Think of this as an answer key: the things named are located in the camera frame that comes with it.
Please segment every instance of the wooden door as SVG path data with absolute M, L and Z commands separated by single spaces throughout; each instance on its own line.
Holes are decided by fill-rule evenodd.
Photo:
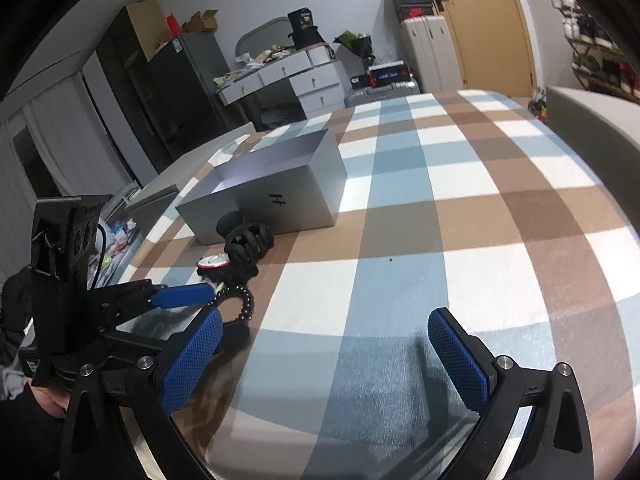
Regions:
M 530 96 L 536 86 L 529 32 L 519 0 L 444 0 L 467 88 Z

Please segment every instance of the metal screw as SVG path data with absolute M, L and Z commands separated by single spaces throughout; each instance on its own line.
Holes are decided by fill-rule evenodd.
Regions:
M 93 365 L 91 364 L 82 365 L 82 368 L 80 368 L 80 375 L 82 375 L 82 377 L 87 377 L 91 375 L 93 371 L 94 371 Z
M 141 370 L 146 370 L 147 368 L 151 368 L 154 363 L 154 359 L 150 355 L 145 355 L 138 359 L 138 368 Z
M 565 377 L 568 377 L 572 373 L 571 367 L 567 363 L 558 364 L 558 371 Z
M 513 368 L 513 359 L 511 359 L 507 355 L 501 355 L 497 359 L 498 366 L 503 368 L 504 370 L 508 370 L 509 368 Z

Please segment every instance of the white drawer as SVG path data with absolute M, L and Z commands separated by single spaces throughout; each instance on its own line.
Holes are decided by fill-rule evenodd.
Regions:
M 322 90 L 316 90 L 315 92 L 301 96 L 300 104 L 305 114 L 319 110 L 320 108 L 326 108 L 327 106 L 344 104 L 344 90 L 340 85 L 333 85 Z
M 220 94 L 222 95 L 222 102 L 225 105 L 231 104 L 234 101 L 244 97 L 245 95 L 252 94 L 258 88 L 262 88 L 262 79 L 258 75 L 259 72 L 248 75 L 247 77 L 231 83 L 228 87 L 222 89 Z
M 313 66 L 320 66 L 325 63 L 329 63 L 332 60 L 329 47 L 326 45 L 320 45 L 316 46 L 315 48 L 310 48 L 306 52 Z
M 301 96 L 327 86 L 340 84 L 337 68 L 338 63 L 330 63 L 292 77 L 290 81 L 293 91 L 297 96 Z
M 287 56 L 280 61 L 269 63 L 264 68 L 261 68 L 258 74 L 260 74 L 264 85 L 267 86 L 279 79 L 292 76 L 309 68 L 311 68 L 309 56 L 306 55 L 306 51 L 303 51 L 291 54 L 291 56 Z
M 314 117 L 327 115 L 327 114 L 330 114 L 331 112 L 335 112 L 336 110 L 342 110 L 343 108 L 344 108 L 344 104 L 331 105 L 331 106 L 327 106 L 326 108 L 320 108 L 319 110 L 307 112 L 305 115 L 307 119 L 313 119 Z

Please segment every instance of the wooden shelf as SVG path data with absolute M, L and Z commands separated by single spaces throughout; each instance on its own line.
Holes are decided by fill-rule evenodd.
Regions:
M 640 105 L 640 99 L 638 99 L 633 94 L 626 93 L 622 88 L 613 86 L 612 84 L 604 82 L 602 79 L 598 79 L 597 77 L 586 75 L 585 73 L 580 72 L 579 70 L 574 70 L 574 74 L 579 80 L 585 79 L 590 83 L 606 88 L 607 90 L 615 94 L 617 97 L 620 97 L 621 99 L 626 99 L 627 101 L 631 101 L 633 103 L 636 103 L 637 105 Z
M 599 44 L 595 44 L 595 43 L 587 43 L 585 41 L 581 41 L 581 40 L 569 40 L 568 38 L 566 38 L 566 40 L 569 42 L 569 44 L 572 45 L 581 45 L 581 46 L 585 46 L 587 48 L 594 48 L 595 50 L 599 50 L 601 52 L 604 52 L 605 54 L 611 54 L 612 56 L 619 56 L 619 57 L 625 57 L 625 54 L 621 51 L 621 50 L 617 50 L 614 48 L 607 48 L 606 46 L 601 46 Z

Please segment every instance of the checkered blanket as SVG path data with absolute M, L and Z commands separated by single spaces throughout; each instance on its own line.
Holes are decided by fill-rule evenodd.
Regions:
M 213 166 L 322 128 L 348 172 L 337 224 L 278 236 L 260 263 L 250 345 L 214 357 L 174 413 L 196 453 L 228 480 L 437 478 L 476 422 L 426 336 L 448 306 L 494 354 L 571 364 L 596 478 L 613 478 L 638 443 L 640 243 L 598 177 L 516 103 L 465 90 L 243 137 L 175 203 Z M 175 203 L 123 281 L 193 283 L 196 262 L 222 252 L 194 240 Z M 130 329 L 166 337 L 193 316 L 154 311 Z

